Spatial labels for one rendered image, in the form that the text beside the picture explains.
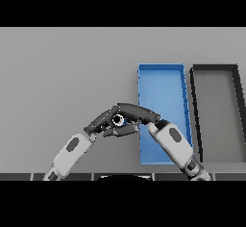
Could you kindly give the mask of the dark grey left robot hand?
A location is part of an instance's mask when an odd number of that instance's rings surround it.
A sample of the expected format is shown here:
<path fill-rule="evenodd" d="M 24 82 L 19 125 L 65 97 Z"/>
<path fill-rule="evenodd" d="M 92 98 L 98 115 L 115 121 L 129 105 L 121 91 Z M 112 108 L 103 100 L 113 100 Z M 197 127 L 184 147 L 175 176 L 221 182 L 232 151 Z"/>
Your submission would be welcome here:
<path fill-rule="evenodd" d="M 108 128 L 114 128 L 112 122 L 113 117 L 118 113 L 118 108 L 112 106 L 109 110 L 104 111 L 97 116 L 84 128 L 84 131 L 90 136 L 91 134 L 100 134 L 102 131 L 106 132 Z"/>

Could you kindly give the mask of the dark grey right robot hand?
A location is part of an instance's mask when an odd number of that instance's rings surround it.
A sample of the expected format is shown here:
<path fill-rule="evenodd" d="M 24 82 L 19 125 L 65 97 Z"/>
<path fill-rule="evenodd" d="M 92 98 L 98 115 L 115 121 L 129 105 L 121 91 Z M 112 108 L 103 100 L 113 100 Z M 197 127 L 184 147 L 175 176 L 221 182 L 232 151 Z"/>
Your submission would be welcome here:
<path fill-rule="evenodd" d="M 117 114 L 123 115 L 127 120 L 127 124 L 121 127 L 115 126 L 114 128 L 108 128 L 103 134 L 104 138 L 111 136 L 120 138 L 137 133 L 140 124 L 148 125 L 149 123 L 153 123 L 158 130 L 161 130 L 169 124 L 169 121 L 161 119 L 158 113 L 141 106 L 129 103 L 118 103 L 116 107 L 118 108 Z"/>

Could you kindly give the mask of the blue bin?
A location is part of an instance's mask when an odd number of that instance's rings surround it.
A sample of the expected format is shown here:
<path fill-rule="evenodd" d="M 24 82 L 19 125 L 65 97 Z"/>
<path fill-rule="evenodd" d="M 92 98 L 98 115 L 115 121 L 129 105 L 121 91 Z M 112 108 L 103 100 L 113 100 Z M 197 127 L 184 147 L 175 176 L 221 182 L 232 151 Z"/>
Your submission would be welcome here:
<path fill-rule="evenodd" d="M 138 105 L 177 125 L 190 146 L 193 146 L 185 66 L 182 63 L 140 63 L 137 73 Z M 145 125 L 140 126 L 139 140 L 141 164 L 173 164 L 151 138 Z"/>

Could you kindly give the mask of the dark grey bin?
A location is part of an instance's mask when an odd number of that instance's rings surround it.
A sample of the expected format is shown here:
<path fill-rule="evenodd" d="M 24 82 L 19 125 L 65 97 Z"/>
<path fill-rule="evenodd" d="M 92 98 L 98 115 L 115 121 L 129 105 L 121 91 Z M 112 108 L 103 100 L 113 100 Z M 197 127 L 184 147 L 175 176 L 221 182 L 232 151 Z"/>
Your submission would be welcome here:
<path fill-rule="evenodd" d="M 237 64 L 190 70 L 197 145 L 203 163 L 246 163 L 246 106 Z"/>

